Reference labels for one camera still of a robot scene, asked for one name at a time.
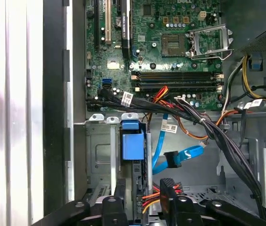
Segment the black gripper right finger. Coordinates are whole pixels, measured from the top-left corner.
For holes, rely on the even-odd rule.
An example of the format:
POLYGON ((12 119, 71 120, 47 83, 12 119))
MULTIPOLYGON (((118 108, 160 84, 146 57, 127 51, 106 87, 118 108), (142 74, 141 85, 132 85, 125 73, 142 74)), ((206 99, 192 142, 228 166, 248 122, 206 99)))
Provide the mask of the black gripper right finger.
POLYGON ((168 226, 266 226, 260 219, 226 201, 206 200, 203 205, 177 194, 174 180, 160 180, 160 218, 168 226))

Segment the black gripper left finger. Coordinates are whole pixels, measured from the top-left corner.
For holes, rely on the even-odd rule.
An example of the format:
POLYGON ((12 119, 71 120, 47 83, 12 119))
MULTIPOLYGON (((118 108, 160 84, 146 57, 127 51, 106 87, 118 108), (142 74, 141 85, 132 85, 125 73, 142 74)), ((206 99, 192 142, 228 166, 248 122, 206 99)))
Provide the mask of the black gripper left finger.
POLYGON ((84 200, 71 201, 46 215, 34 226, 127 226, 126 180, 119 178, 114 195, 101 196, 91 206, 84 200))

